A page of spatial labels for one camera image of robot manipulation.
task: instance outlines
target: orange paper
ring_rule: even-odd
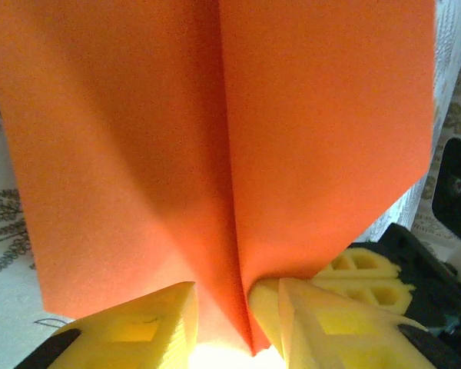
[[[253,282],[312,276],[426,170],[433,13],[0,0],[0,104],[45,308],[80,317],[196,281],[199,340],[262,348]]]

